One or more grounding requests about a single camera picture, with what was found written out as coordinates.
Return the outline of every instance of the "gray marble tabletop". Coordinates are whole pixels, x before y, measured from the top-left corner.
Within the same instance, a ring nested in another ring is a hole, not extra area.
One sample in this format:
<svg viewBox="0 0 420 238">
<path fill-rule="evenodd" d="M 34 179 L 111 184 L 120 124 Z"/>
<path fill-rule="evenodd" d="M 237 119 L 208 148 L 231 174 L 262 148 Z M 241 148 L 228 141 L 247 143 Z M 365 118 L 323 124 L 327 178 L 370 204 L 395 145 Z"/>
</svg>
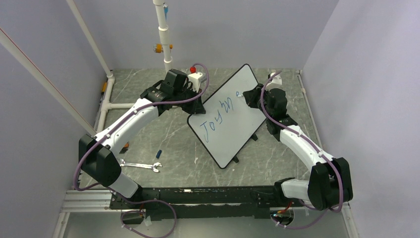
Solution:
<svg viewBox="0 0 420 238">
<path fill-rule="evenodd" d="M 203 100 L 237 70 L 209 69 L 210 85 Z M 261 83 L 266 82 L 268 73 L 274 70 L 253 68 Z M 146 88 L 165 77 L 163 69 L 118 69 L 113 73 L 115 85 L 111 95 L 112 103 L 134 103 Z M 288 114 L 306 135 L 317 142 L 295 70 L 284 69 L 281 77 L 282 89 L 286 91 L 288 100 Z M 105 127 L 110 126 L 125 111 L 110 110 Z M 231 162 L 225 169 L 220 169 L 187 125 L 187 117 L 188 114 L 180 108 L 166 111 L 129 141 L 129 149 L 125 154 L 117 155 L 133 163 L 160 162 L 163 165 L 159 168 L 160 173 L 131 167 L 123 167 L 123 172 L 143 187 L 273 185 L 287 177 L 309 178 L 305 165 L 289 148 L 268 133 L 265 123 L 256 132 L 259 139 L 247 142 L 238 153 L 239 163 Z M 162 150 L 159 159 L 156 158 L 158 150 Z M 94 182 L 91 177 L 82 174 L 82 187 Z"/>
</svg>

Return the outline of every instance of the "gray wall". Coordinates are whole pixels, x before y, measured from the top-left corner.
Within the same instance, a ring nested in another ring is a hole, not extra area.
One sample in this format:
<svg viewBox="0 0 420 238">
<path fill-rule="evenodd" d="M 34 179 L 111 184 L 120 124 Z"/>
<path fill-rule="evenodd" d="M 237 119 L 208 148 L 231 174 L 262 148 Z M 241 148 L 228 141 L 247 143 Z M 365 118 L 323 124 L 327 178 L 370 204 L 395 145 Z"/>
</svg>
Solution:
<svg viewBox="0 0 420 238">
<path fill-rule="evenodd" d="M 420 2 L 341 0 L 304 67 L 326 149 L 350 162 L 361 237 L 420 237 Z"/>
<path fill-rule="evenodd" d="M 168 0 L 174 67 L 303 68 L 338 0 Z M 162 68 L 152 0 L 77 0 L 112 68 Z"/>
<path fill-rule="evenodd" d="M 1 1 L 0 26 L 93 123 L 106 77 L 65 1 Z M 2 46 L 0 72 L 0 237 L 51 237 L 85 132 Z"/>
</svg>

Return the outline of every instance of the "whiteboard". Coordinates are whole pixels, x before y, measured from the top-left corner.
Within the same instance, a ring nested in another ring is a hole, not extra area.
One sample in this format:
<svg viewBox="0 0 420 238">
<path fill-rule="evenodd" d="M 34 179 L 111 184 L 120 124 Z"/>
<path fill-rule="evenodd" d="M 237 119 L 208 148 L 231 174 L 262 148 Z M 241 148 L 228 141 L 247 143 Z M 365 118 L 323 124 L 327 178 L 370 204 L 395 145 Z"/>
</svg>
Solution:
<svg viewBox="0 0 420 238">
<path fill-rule="evenodd" d="M 251 67 L 244 64 L 203 103 L 206 114 L 187 118 L 187 124 L 221 169 L 265 120 L 259 109 L 248 107 L 245 98 L 238 97 L 257 84 Z"/>
</svg>

